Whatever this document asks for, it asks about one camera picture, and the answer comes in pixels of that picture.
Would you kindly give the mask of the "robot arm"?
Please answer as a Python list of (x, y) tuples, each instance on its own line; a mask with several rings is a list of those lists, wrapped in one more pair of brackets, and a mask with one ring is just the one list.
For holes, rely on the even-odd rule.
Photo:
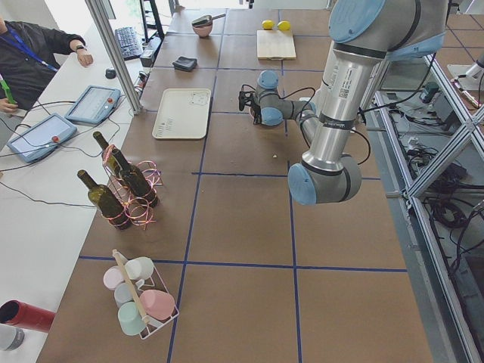
[(309, 149), (289, 169), (292, 198), (302, 205), (339, 203), (361, 186), (357, 162), (344, 149), (373, 68), (437, 52), (443, 45), (447, 1), (338, 1), (330, 16), (333, 40), (314, 101), (278, 94), (278, 76), (263, 71), (255, 90), (239, 94), (256, 123), (276, 126), (293, 119)]

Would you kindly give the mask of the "person's right hand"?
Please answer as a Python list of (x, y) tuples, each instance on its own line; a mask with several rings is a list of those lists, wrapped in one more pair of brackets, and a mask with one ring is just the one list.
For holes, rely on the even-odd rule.
[(76, 51), (76, 56), (78, 62), (83, 66), (83, 67), (89, 67), (91, 64), (93, 64), (93, 56), (86, 50), (86, 49), (79, 49)]

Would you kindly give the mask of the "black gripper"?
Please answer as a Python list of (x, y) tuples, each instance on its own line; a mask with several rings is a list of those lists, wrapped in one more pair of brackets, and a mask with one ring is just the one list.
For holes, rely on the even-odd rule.
[(253, 105), (250, 108), (250, 115), (253, 118), (254, 124), (261, 124), (262, 123), (262, 114), (261, 114), (261, 109), (260, 109), (259, 106)]

